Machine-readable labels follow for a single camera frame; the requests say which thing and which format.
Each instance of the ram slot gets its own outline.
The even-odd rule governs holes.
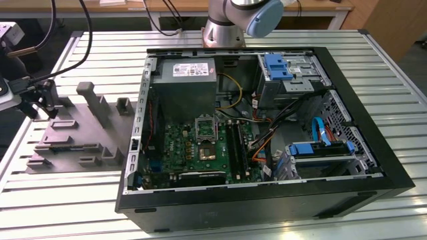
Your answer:
[[[230,170],[234,179],[241,179],[241,169],[239,169],[239,149],[237,144],[237,134],[234,124],[227,124],[227,148],[229,148],[229,160],[230,160]]]

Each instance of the aluminum table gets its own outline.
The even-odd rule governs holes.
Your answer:
[[[0,163],[0,239],[397,239],[427,235],[427,98],[370,35],[355,30],[275,31],[246,36],[249,47],[327,47],[417,187],[343,218],[145,233],[115,213],[121,171],[26,174],[49,126],[47,116],[25,120]],[[54,71],[79,61],[89,34],[73,37]],[[166,38],[158,32],[97,32],[89,61],[58,76],[58,93],[85,102],[81,81],[110,102],[137,99],[149,48],[202,47],[202,33]]]

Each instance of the workbench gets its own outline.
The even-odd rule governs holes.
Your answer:
[[[162,17],[173,17],[170,9],[161,0],[146,0],[153,20],[161,26]],[[209,0],[171,0],[183,17],[207,17]],[[349,11],[354,9],[350,0],[342,3],[330,0],[301,0],[303,17],[333,17],[330,30],[342,27]],[[87,9],[93,18],[147,17],[142,2],[129,1],[126,5],[101,6],[101,1],[87,1]],[[85,18],[78,0],[57,0],[58,18]],[[283,16],[295,17],[299,12],[298,3],[285,8]],[[2,0],[0,16],[10,19],[51,18],[51,0]]]
[[[387,142],[414,179],[416,188],[377,201],[343,218],[182,231],[149,235],[115,213],[121,171],[25,173],[49,126],[42,114],[19,129],[0,163],[0,239],[397,239],[427,235],[427,98],[370,35],[346,31],[275,31],[246,36],[249,47],[327,47]],[[89,34],[73,37],[54,72],[79,61]],[[158,32],[97,32],[86,63],[58,76],[58,93],[77,103],[81,81],[95,84],[109,102],[138,97],[150,48],[202,47],[201,31],[165,37]]]

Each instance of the wooden desk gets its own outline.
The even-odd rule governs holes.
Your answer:
[[[207,17],[209,0],[171,0],[183,17]],[[330,0],[301,0],[303,17],[334,17],[330,30],[342,27],[349,11],[354,9],[350,0],[342,3]],[[87,1],[87,8],[94,18],[147,17],[142,2],[129,1],[126,5],[101,6],[99,1]],[[153,18],[159,26],[161,17],[171,17],[170,9],[161,0],[147,0]],[[78,0],[57,0],[58,18],[85,18]],[[294,17],[299,11],[295,2],[285,8],[283,16]],[[50,18],[50,0],[3,0],[0,1],[0,18]]]

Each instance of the blue plastic clip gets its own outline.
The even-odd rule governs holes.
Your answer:
[[[297,155],[298,151],[297,151],[295,145],[290,145],[290,146],[289,146],[289,151],[291,152],[291,155],[293,155],[293,156]]]
[[[313,122],[311,122],[313,140],[314,141],[319,140],[317,125],[319,125],[322,141],[325,142],[325,144],[327,146],[331,146],[331,142],[327,137],[326,125],[323,123],[323,119],[318,116],[314,117]]]
[[[357,151],[355,145],[351,141],[347,141],[347,148],[351,154]]]
[[[297,143],[294,144],[297,147],[298,154],[301,155],[307,155],[307,154],[314,154],[314,148],[310,143]]]
[[[281,54],[266,54],[265,63],[270,72],[270,79],[273,81],[294,79],[294,74],[289,72],[289,63],[283,60]]]

